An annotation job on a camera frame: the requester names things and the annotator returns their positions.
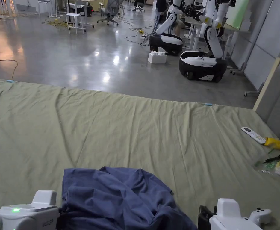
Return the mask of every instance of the air conditioner remote control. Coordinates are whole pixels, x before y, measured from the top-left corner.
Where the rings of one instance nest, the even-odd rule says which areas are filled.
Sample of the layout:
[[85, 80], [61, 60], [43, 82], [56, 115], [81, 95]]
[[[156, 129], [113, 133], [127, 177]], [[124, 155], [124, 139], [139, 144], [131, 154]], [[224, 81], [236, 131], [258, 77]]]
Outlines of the air conditioner remote control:
[[259, 144], [264, 144], [266, 142], [266, 140], [264, 138], [262, 138], [260, 135], [258, 135], [256, 132], [254, 132], [253, 130], [251, 130], [248, 127], [242, 127], [241, 128], [244, 132], [247, 133], [248, 136], [250, 136], [251, 138], [253, 138], [255, 141], [257, 141]]

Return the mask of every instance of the bed headboard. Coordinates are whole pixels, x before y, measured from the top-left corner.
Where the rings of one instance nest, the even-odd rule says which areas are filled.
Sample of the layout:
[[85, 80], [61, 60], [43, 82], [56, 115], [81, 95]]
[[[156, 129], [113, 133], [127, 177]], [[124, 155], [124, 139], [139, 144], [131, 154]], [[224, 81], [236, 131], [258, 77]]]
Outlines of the bed headboard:
[[253, 110], [280, 139], [280, 58], [273, 65]]

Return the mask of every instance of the concrete floor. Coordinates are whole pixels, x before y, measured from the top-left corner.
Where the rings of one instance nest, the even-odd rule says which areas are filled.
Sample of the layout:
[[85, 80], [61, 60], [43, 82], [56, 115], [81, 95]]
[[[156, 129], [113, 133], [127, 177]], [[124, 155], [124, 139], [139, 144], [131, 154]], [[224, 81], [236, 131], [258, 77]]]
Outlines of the concrete floor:
[[[124, 40], [134, 36], [129, 27], [150, 26], [154, 7], [145, 6], [145, 12], [125, 10], [125, 19], [135, 23], [119, 22], [119, 26], [106, 23], [88, 27], [78, 36], [51, 25], [42, 15], [18, 17], [0, 21], [0, 59], [19, 62], [14, 80], [77, 87], [140, 97], [206, 102], [252, 108], [256, 98], [244, 97], [246, 90], [254, 90], [244, 76], [230, 75], [227, 71], [217, 83], [190, 81], [178, 69], [179, 57], [168, 56], [166, 64], [148, 63], [149, 47]], [[88, 21], [100, 18], [93, 13]], [[128, 38], [141, 42], [140, 35]], [[0, 62], [0, 78], [10, 79], [15, 63]]]

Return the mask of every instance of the green bed sheet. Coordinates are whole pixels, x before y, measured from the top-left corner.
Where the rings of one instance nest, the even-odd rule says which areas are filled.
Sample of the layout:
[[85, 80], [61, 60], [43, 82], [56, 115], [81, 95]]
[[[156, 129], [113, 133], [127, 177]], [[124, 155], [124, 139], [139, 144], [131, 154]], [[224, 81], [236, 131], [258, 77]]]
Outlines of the green bed sheet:
[[253, 169], [269, 149], [248, 126], [275, 137], [252, 110], [0, 80], [0, 207], [30, 203], [40, 189], [61, 205], [63, 170], [142, 168], [173, 190], [194, 222], [200, 205], [269, 208], [280, 229], [280, 178]]

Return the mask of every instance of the office chair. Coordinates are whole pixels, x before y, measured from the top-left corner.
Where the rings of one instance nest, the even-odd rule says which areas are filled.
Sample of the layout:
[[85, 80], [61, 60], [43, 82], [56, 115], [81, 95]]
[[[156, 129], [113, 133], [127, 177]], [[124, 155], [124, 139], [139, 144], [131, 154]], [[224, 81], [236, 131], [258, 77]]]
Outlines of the office chair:
[[109, 25], [109, 22], [116, 23], [118, 26], [119, 24], [113, 20], [113, 18], [117, 15], [119, 11], [119, 5], [123, 3], [124, 0], [108, 0], [106, 8], [102, 8], [104, 4], [99, 2], [100, 5], [100, 12], [102, 15], [106, 16], [106, 18], [102, 18], [97, 21], [98, 22], [103, 22], [107, 21], [107, 25]]
[[143, 9], [145, 2], [146, 2], [146, 0], [136, 0], [135, 5], [134, 5], [135, 9], [133, 9], [132, 11], [140, 10], [140, 12], [142, 12], [142, 11], [145, 12], [145, 10]]

